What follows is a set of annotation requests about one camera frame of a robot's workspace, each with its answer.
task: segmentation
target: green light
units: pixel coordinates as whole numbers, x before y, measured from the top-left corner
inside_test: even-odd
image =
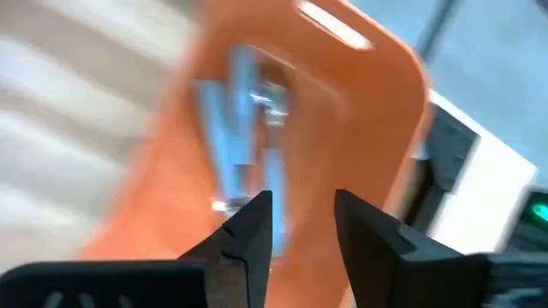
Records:
[[[538,217],[548,222],[548,205],[546,204],[533,205],[533,213],[535,213]]]

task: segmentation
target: white surface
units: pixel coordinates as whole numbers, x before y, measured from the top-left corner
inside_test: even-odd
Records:
[[[536,167],[435,91],[431,101],[479,137],[453,193],[442,201],[429,235],[465,254],[497,251],[513,228]]]
[[[193,23],[155,0],[40,0],[147,58],[173,68],[194,34]]]
[[[150,114],[31,45],[0,37],[0,83],[104,133],[140,137]]]

